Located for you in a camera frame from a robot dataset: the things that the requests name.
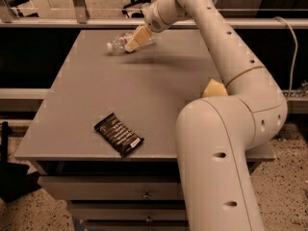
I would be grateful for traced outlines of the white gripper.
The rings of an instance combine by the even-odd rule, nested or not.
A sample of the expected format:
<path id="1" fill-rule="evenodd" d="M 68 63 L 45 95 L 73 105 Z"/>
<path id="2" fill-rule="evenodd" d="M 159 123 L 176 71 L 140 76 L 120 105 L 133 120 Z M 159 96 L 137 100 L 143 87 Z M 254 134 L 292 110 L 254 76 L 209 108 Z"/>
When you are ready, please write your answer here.
<path id="1" fill-rule="evenodd" d="M 139 26 L 125 45 L 127 52 L 133 52 L 145 45 L 152 32 L 161 33 L 174 23 L 189 19 L 190 16 L 176 0 L 157 0 L 145 12 L 145 25 Z"/>

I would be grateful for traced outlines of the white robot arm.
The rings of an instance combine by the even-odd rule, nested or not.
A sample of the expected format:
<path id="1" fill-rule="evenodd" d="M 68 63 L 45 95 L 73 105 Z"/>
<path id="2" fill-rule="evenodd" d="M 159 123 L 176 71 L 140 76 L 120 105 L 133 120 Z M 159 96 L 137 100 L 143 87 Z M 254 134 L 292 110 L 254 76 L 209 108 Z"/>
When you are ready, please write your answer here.
<path id="1" fill-rule="evenodd" d="M 156 33 L 192 18 L 227 93 L 188 104 L 176 121 L 177 162 L 190 231 L 265 231 L 245 152 L 283 126 L 287 101 L 269 71 L 215 7 L 216 0 L 157 0 Z"/>

